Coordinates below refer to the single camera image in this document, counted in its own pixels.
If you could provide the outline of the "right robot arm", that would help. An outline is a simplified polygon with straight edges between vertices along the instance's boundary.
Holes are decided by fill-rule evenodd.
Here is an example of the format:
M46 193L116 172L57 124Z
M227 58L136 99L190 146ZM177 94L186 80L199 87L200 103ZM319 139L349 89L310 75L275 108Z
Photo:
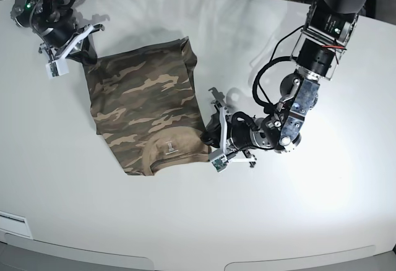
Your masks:
M85 66L97 63L97 53L89 35L104 29L102 24L81 26L74 15L76 0L15 0L11 19L20 27L31 28L42 43L50 68L61 59L71 59Z

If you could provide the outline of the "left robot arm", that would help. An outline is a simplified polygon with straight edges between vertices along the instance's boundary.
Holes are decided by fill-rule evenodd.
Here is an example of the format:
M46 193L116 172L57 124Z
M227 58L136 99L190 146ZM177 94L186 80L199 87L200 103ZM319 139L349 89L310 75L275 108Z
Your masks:
M332 78L366 1L313 0L292 53L271 57L265 65L265 69L270 69L281 62L296 64L295 71L280 84L279 101L271 102L261 87L263 71L253 81L252 96L263 108L264 117L234 110L212 89L216 112L201 139L212 147L209 161L218 172L238 162L239 153L243 154L241 162L255 167L254 150L285 153L298 146L306 115L318 100L319 82Z

